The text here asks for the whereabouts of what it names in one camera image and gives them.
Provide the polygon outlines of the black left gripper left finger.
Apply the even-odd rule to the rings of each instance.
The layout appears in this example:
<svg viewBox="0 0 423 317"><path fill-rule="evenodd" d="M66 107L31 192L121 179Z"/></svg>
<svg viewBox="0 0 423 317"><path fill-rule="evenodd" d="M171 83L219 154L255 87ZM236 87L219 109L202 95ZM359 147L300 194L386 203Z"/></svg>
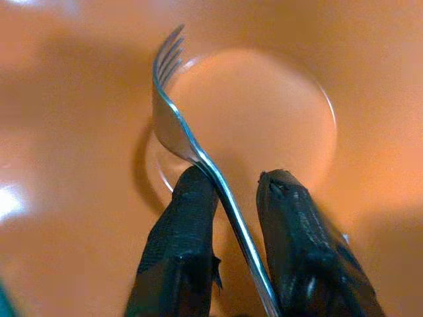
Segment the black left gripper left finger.
<svg viewBox="0 0 423 317"><path fill-rule="evenodd" d="M147 238L125 316L209 315L212 285L222 286L212 247L217 202L198 167L181 174Z"/></svg>

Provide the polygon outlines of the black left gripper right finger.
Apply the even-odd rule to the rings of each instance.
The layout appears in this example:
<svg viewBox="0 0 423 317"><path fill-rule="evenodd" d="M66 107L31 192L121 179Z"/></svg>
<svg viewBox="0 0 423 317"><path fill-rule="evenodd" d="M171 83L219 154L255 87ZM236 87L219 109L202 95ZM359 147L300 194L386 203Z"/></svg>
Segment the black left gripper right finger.
<svg viewBox="0 0 423 317"><path fill-rule="evenodd" d="M384 316L347 239L287 170L262 172L256 205L284 316Z"/></svg>

